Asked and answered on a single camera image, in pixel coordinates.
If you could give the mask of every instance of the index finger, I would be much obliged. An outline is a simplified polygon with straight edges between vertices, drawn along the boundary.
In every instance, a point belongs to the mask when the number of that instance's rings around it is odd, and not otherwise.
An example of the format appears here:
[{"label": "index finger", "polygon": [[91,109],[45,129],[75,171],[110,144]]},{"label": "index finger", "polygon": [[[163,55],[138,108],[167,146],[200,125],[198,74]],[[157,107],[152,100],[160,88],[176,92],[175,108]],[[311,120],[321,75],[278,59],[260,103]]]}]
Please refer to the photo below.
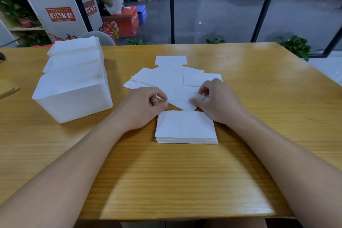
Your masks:
[{"label": "index finger", "polygon": [[153,95],[156,95],[156,96],[159,96],[164,101],[168,100],[167,95],[163,91],[161,91],[160,88],[148,87],[147,90],[148,90],[148,93],[147,93],[148,94],[148,98],[150,98]]},{"label": "index finger", "polygon": [[211,87],[211,80],[205,81],[202,86],[199,88],[198,93],[203,94],[203,93],[208,93],[209,89]]}]

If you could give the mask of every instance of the wooden table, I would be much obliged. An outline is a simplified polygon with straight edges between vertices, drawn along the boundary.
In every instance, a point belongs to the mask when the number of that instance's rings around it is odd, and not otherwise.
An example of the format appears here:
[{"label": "wooden table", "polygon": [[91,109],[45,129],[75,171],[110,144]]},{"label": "wooden table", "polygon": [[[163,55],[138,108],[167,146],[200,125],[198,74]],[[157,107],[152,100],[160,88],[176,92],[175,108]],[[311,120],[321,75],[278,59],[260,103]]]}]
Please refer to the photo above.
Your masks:
[{"label": "wooden table", "polygon": [[[77,143],[112,110],[56,123],[32,94],[48,48],[0,50],[0,79],[21,87],[0,100],[0,203]],[[275,43],[103,47],[115,108],[122,85],[156,55],[186,55],[188,66],[220,73],[256,116],[342,169],[342,88]],[[176,109],[169,105],[169,110]],[[164,219],[292,216],[270,175],[229,128],[218,145],[157,144],[156,119],[124,135],[109,153],[80,218]]]}]

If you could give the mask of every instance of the blue box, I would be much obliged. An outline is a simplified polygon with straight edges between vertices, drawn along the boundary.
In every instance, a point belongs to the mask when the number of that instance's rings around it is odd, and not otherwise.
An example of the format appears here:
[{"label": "blue box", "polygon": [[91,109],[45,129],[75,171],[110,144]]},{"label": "blue box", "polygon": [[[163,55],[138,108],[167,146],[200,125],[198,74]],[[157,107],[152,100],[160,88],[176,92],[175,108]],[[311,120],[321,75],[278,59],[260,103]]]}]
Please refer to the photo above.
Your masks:
[{"label": "blue box", "polygon": [[145,6],[136,6],[136,9],[138,10],[139,24],[143,24],[146,20],[146,17],[147,17],[146,7]]}]

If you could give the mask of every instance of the green plant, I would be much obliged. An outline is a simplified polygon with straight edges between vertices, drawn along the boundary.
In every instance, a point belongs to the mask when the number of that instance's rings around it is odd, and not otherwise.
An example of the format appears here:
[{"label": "green plant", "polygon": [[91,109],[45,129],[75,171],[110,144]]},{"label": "green plant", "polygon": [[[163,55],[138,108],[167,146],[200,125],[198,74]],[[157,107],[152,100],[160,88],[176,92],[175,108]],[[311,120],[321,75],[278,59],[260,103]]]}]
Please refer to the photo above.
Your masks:
[{"label": "green plant", "polygon": [[36,36],[24,36],[21,38],[23,44],[18,47],[31,47],[31,45],[47,45],[51,44],[51,40],[47,35],[39,33]]},{"label": "green plant", "polygon": [[4,10],[4,14],[11,20],[26,18],[30,22],[40,25],[39,21],[35,19],[35,15],[31,11],[17,3],[10,0],[0,0],[0,6]]},{"label": "green plant", "polygon": [[215,38],[215,40],[209,40],[209,39],[206,39],[206,43],[210,43],[210,44],[215,44],[215,43],[226,43],[225,40],[221,40],[221,39],[218,39],[218,38]]},{"label": "green plant", "polygon": [[305,61],[309,61],[309,53],[311,46],[307,45],[307,40],[300,38],[297,35],[292,35],[289,40],[285,41],[284,37],[277,37],[280,40],[280,45],[288,51],[292,52],[299,58],[303,58]]},{"label": "green plant", "polygon": [[148,43],[145,39],[137,41],[135,38],[133,40],[127,39],[127,45],[148,45],[151,43]]}]

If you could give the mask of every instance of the stack of white paper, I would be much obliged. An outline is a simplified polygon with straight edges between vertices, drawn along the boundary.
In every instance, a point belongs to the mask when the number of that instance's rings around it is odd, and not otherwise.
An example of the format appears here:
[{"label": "stack of white paper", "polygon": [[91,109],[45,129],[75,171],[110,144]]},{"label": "stack of white paper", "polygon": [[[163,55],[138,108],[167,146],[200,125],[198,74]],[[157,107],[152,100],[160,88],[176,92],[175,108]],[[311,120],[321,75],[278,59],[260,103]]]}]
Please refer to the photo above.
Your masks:
[{"label": "stack of white paper", "polygon": [[159,114],[155,134],[159,143],[217,144],[214,122],[197,111],[164,111]]},{"label": "stack of white paper", "polygon": [[97,37],[56,42],[32,96],[58,123],[113,107]]},{"label": "stack of white paper", "polygon": [[219,78],[220,74],[204,73],[204,70],[193,69],[187,64],[186,56],[157,56],[155,69],[143,68],[123,86],[134,89],[139,87],[158,87],[168,97],[168,103],[183,110],[194,111],[189,99],[205,97],[198,94],[198,88],[206,80]]}]

